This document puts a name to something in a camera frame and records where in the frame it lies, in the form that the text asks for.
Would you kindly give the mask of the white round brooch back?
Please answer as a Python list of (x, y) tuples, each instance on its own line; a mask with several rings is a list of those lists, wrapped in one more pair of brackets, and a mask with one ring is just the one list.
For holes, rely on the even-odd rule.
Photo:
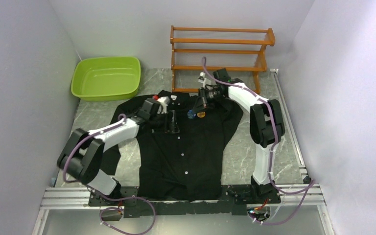
[(189, 119), (194, 119), (194, 118), (196, 117), (196, 113), (195, 113), (193, 110), (189, 110), (189, 111), (187, 112), (187, 117), (188, 117)]

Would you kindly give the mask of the black button shirt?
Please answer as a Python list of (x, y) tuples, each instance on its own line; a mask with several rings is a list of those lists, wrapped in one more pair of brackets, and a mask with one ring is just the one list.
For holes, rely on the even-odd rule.
[(161, 126), (140, 127), (138, 195), (152, 199), (213, 200), (221, 194), (223, 152), (243, 116), (234, 101), (222, 98), (203, 117), (190, 119), (188, 111), (197, 96), (162, 90), (169, 109), (176, 113), (179, 133), (165, 133)]

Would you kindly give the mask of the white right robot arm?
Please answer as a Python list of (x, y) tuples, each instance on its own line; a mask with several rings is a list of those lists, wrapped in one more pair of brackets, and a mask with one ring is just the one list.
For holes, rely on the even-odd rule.
[(226, 69), (216, 70), (211, 78), (201, 72), (198, 81), (202, 87), (198, 98), (189, 111), (189, 117), (199, 116), (218, 100), (228, 98), (249, 112), (249, 132), (256, 144), (256, 166), (251, 177), (250, 198), (262, 203), (275, 191), (271, 183), (273, 154), (277, 143), (285, 133), (280, 103), (264, 98), (245, 85), (240, 79), (232, 79)]

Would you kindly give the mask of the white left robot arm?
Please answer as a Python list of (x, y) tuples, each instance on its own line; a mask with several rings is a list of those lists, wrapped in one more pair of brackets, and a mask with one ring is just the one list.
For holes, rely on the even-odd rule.
[(145, 126), (177, 133), (176, 113), (168, 107), (170, 103), (167, 96), (147, 98), (135, 112), (119, 114), (113, 124), (91, 131), (74, 130), (57, 160), (63, 180), (69, 182), (66, 176), (70, 175), (72, 182), (80, 182), (101, 194), (107, 205), (117, 204), (122, 198), (121, 184), (102, 170), (105, 152), (135, 138)]

